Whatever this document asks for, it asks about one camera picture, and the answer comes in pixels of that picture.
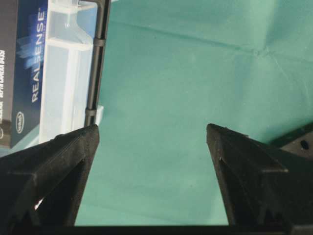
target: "camera box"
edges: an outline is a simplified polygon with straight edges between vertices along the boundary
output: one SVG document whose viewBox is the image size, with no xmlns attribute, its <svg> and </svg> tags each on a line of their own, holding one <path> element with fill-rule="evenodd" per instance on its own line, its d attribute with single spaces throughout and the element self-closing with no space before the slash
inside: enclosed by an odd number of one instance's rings
<svg viewBox="0 0 313 235">
<path fill-rule="evenodd" d="M 0 0 L 0 147 L 40 122 L 48 0 Z"/>
</svg>

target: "clear plastic container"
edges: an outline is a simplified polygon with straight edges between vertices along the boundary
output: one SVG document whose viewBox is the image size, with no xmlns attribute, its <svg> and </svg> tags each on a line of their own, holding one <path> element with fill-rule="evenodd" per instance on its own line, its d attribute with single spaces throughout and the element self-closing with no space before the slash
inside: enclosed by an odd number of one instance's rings
<svg viewBox="0 0 313 235">
<path fill-rule="evenodd" d="M 49 3 L 39 142 L 84 126 L 93 41 L 78 11 L 78 0 Z"/>
</svg>

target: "wrinkled fabric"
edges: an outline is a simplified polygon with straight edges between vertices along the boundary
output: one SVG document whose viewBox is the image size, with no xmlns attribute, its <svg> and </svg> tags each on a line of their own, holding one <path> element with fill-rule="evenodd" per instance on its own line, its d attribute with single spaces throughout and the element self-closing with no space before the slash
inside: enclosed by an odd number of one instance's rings
<svg viewBox="0 0 313 235">
<path fill-rule="evenodd" d="M 270 142 L 312 121 L 312 12 L 311 0 L 113 3 L 77 224 L 226 224 L 206 125 Z"/>
</svg>

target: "black plastic part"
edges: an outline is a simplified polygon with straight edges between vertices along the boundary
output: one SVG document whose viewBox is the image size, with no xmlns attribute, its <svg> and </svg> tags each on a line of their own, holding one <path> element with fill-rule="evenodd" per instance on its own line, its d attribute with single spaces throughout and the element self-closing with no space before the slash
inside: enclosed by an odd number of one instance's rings
<svg viewBox="0 0 313 235">
<path fill-rule="evenodd" d="M 107 39 L 111 0 L 84 0 L 98 5 L 96 33 L 94 38 L 89 92 L 86 110 L 97 110 L 102 70 L 104 64 L 105 42 Z M 96 114 L 86 112 L 85 126 L 95 124 Z"/>
<path fill-rule="evenodd" d="M 285 235 L 279 227 L 270 226 L 137 226 L 137 227 L 37 227 L 32 235 Z"/>
<path fill-rule="evenodd" d="M 98 144 L 98 128 L 91 125 L 0 158 L 0 235 L 73 226 Z"/>
<path fill-rule="evenodd" d="M 313 234 L 313 161 L 214 124 L 207 143 L 231 225 Z"/>
</svg>

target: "black metal bracket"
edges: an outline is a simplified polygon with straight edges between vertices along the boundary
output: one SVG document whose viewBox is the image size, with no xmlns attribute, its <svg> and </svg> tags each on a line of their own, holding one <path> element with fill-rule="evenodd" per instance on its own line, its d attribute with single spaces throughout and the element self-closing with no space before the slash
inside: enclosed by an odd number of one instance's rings
<svg viewBox="0 0 313 235">
<path fill-rule="evenodd" d="M 108 33 L 111 0 L 84 0 L 95 2 L 98 6 L 96 32 L 93 40 L 93 52 L 90 71 L 85 126 L 95 123 L 104 65 L 105 45 Z"/>
</svg>

